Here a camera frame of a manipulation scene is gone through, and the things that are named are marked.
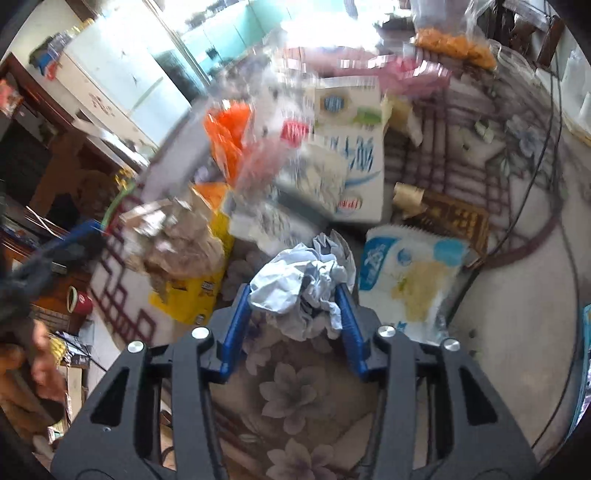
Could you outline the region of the person's left hand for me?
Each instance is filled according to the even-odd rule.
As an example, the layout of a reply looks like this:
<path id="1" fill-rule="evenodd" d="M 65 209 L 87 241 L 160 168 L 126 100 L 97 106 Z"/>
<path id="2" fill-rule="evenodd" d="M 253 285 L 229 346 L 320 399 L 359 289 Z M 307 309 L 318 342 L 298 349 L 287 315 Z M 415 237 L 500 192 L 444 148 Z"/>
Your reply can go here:
<path id="1" fill-rule="evenodd" d="M 65 380 L 58 371 L 46 326 L 35 320 L 31 333 L 33 356 L 20 346 L 1 344 L 1 399 L 32 411 L 35 400 L 65 400 Z"/>

